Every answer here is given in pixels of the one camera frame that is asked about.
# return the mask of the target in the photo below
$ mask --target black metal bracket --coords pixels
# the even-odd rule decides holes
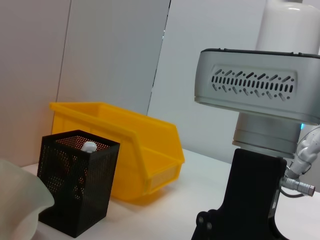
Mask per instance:
[[[282,158],[235,150],[223,203],[198,214],[192,240],[288,240],[275,223],[286,165]]]

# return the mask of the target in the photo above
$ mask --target yellow plastic bin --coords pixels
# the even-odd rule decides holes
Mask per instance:
[[[175,181],[185,162],[175,125],[102,102],[51,103],[52,134],[82,130],[120,143],[111,195],[132,201]]]

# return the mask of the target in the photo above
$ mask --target white table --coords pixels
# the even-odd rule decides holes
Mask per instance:
[[[147,205],[111,199],[106,218],[77,240],[190,240],[201,211],[223,202],[231,165],[184,150],[185,164],[177,182]],[[36,174],[38,165],[24,169]],[[291,199],[280,196],[276,224],[290,240],[320,240],[320,193]],[[32,240],[72,240],[41,222]]]

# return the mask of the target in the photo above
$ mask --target white panel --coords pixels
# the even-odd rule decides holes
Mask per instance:
[[[58,100],[147,114],[169,2],[73,1]]]
[[[148,115],[174,123],[184,148],[230,163],[238,113],[194,102],[200,52],[254,50],[264,0],[174,0]]]
[[[0,158],[39,160],[49,135],[63,56],[69,0],[0,1]]]

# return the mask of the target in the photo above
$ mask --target black mesh pencil holder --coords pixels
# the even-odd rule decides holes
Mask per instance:
[[[81,148],[94,142],[97,151]],[[39,221],[73,238],[106,217],[120,144],[76,130],[44,136],[37,176],[54,206]]]

